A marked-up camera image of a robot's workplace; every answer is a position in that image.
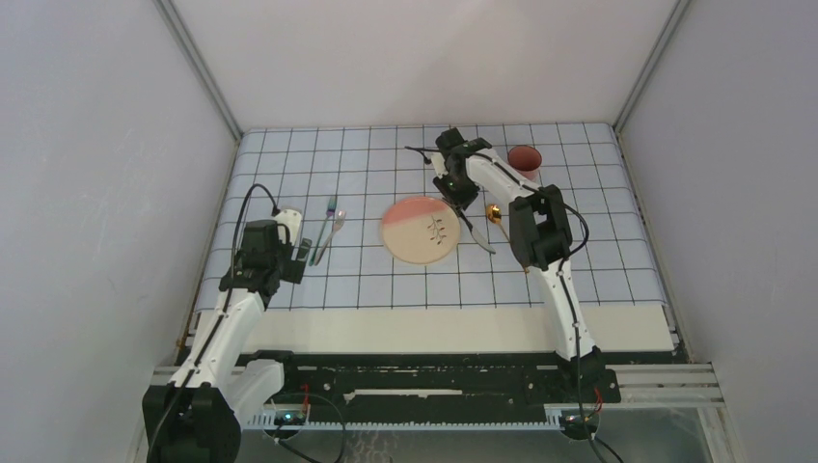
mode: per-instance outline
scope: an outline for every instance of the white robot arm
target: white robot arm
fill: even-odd
[[[304,275],[309,243],[302,242],[292,258],[302,215],[293,209],[274,213],[272,220],[245,226],[241,248],[220,282],[214,316],[201,328],[206,336],[196,337],[168,384],[151,386],[143,396],[148,463],[233,461],[241,430],[283,387],[284,367],[272,360],[250,362],[232,380],[241,348],[280,281],[300,283]]]
[[[572,236],[558,188],[543,188],[529,181],[508,166],[487,142],[466,142],[457,129],[444,132],[437,144],[440,151],[432,153],[430,163],[435,169],[434,183],[447,202],[455,209],[463,209],[483,186],[509,210],[511,248],[538,282],[556,328],[557,354],[566,364],[579,355],[588,368],[604,368],[574,289],[568,259]],[[546,215],[546,222],[536,224],[535,213]]]

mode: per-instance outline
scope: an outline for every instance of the white panel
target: white panel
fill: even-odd
[[[0,6],[0,461],[123,462],[233,140],[150,1]]]
[[[211,314],[202,313],[199,326]],[[583,314],[603,352],[673,349],[659,305],[588,306]],[[543,307],[267,311],[243,352],[550,352],[556,346],[550,333]],[[199,330],[197,336],[206,333]]]
[[[748,461],[814,460],[818,2],[694,2],[625,131],[696,360]]]
[[[177,0],[239,123],[612,123],[674,0]]]

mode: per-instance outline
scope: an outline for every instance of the white grid surface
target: white grid surface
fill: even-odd
[[[304,211],[303,236],[317,239],[327,202],[338,194],[347,221],[319,266],[301,285],[282,283],[270,309],[435,308],[532,305],[542,301],[497,226],[483,215],[498,203],[481,192],[466,211],[497,254],[482,250],[461,227],[460,244],[427,266],[393,259],[380,238],[380,218],[395,202],[440,197],[434,171],[403,146],[434,147],[449,125],[267,129],[247,133],[204,272],[196,309],[212,309],[230,262],[232,230],[247,189],[261,183],[281,207]],[[584,305],[661,303],[666,297],[611,128],[603,123],[458,125],[467,140],[483,137],[501,157],[516,145],[542,153],[540,178],[555,184],[590,228],[587,248],[572,258]],[[269,218],[271,205],[254,194],[247,220]],[[570,216],[575,245],[582,230]],[[504,225],[508,230],[507,216]]]

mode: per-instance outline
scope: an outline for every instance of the pink plate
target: pink plate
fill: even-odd
[[[434,198],[407,198],[381,220],[381,237],[396,259],[426,265],[444,258],[460,241],[460,220]]]

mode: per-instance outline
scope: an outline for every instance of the red cup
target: red cup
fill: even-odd
[[[523,177],[537,181],[537,171],[542,165],[542,154],[535,148],[525,145],[514,147],[508,152],[508,165],[519,172]]]

